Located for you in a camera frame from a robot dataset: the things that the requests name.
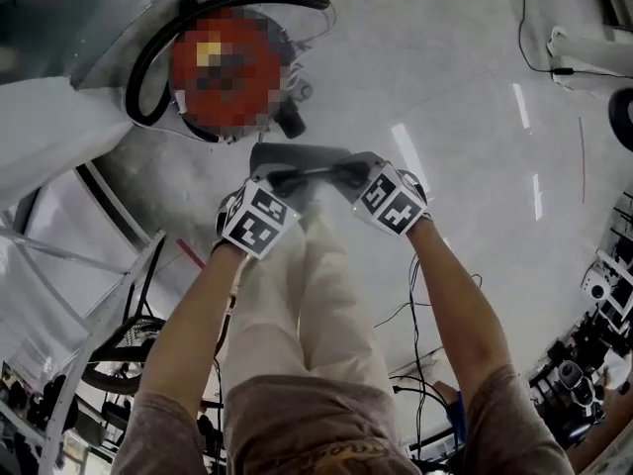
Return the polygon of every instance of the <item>gray shirt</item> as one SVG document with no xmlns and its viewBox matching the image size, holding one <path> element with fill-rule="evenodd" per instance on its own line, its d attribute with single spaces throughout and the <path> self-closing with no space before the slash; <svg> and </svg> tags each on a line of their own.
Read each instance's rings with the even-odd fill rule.
<svg viewBox="0 0 633 475">
<path fill-rule="evenodd" d="M 230 472 L 418 473 L 398 447 L 393 406 L 390 396 L 363 385 L 252 378 L 226 397 Z M 481 386 L 468 421 L 466 473 L 574 473 L 511 366 Z M 182 407 L 139 393 L 112 473 L 202 475 L 203 445 Z"/>
</svg>

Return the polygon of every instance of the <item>person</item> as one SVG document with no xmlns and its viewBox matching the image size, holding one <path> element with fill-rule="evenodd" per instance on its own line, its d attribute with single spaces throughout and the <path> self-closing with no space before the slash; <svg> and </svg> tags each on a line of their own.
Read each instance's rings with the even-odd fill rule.
<svg viewBox="0 0 633 475">
<path fill-rule="evenodd" d="M 309 211 L 241 274 L 222 372 L 228 472 L 419 473 L 401 445 L 392 382 L 344 251 L 319 209 Z M 573 473 L 475 281 L 431 220 L 407 237 L 468 415 L 464 471 Z M 169 318 L 113 473 L 206 473 L 196 418 L 243 258 L 230 243 L 217 246 Z"/>
</svg>

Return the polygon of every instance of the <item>floor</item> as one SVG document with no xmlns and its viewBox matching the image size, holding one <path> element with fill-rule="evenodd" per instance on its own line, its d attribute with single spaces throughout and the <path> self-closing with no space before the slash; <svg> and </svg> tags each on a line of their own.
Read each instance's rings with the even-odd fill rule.
<svg viewBox="0 0 633 475">
<path fill-rule="evenodd" d="M 145 9 L 81 85 L 125 80 L 134 51 L 173 1 Z M 589 307 L 580 282 L 633 179 L 633 154 L 612 135 L 606 100 L 566 92 L 527 68 L 517 47 L 521 0 L 332 2 L 336 27 L 304 62 L 315 94 L 301 106 L 308 130 L 297 143 L 371 150 L 402 167 L 418 160 L 437 227 L 483 277 L 515 364 L 526 370 Z M 318 13 L 268 10 L 296 39 L 323 25 Z M 527 0 L 526 53 L 549 67 L 544 45 L 555 24 L 601 33 L 600 22 L 594 0 Z M 416 158 L 395 139 L 402 129 Z M 273 129 L 267 140 L 283 138 Z M 162 227 L 202 256 L 220 200 L 247 175 L 254 142 L 210 146 L 135 128 L 98 165 L 146 228 Z M 387 319 L 407 299 L 407 241 L 353 219 L 335 195 L 323 198 L 367 312 L 376 323 Z M 173 296 L 165 315 L 197 272 L 171 245 L 156 277 Z M 416 299 L 426 301 L 423 284 Z M 419 307 L 418 319 L 425 353 L 440 340 L 429 308 Z M 407 310 L 377 333 L 390 370 L 412 362 Z M 408 431 L 414 405 L 403 404 Z M 441 411 L 426 420 L 439 428 Z"/>
</svg>

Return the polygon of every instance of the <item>hairy arm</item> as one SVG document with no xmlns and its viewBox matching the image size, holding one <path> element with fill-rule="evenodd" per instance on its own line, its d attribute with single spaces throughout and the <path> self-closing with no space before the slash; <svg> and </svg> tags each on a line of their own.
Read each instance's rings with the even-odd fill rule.
<svg viewBox="0 0 633 475">
<path fill-rule="evenodd" d="M 420 219 L 407 236 L 468 408 L 481 384 L 511 362 L 503 329 L 490 303 L 431 221 Z"/>
<path fill-rule="evenodd" d="M 195 420 L 214 362 L 230 287 L 243 259 L 231 244 L 209 258 L 151 349 L 141 391 L 161 394 L 182 405 Z"/>
</svg>

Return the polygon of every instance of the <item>leg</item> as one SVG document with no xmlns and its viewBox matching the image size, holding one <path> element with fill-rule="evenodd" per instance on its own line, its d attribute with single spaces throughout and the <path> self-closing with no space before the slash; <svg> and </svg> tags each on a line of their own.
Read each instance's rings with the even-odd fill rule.
<svg viewBox="0 0 633 475">
<path fill-rule="evenodd" d="M 228 325 L 223 390 L 258 375 L 309 376 L 298 338 L 306 241 L 291 228 L 244 269 Z"/>
<path fill-rule="evenodd" d="M 343 249 L 318 212 L 302 219 L 306 231 L 300 340 L 315 376 L 376 387 L 393 394 L 374 329 L 352 287 Z"/>
</svg>

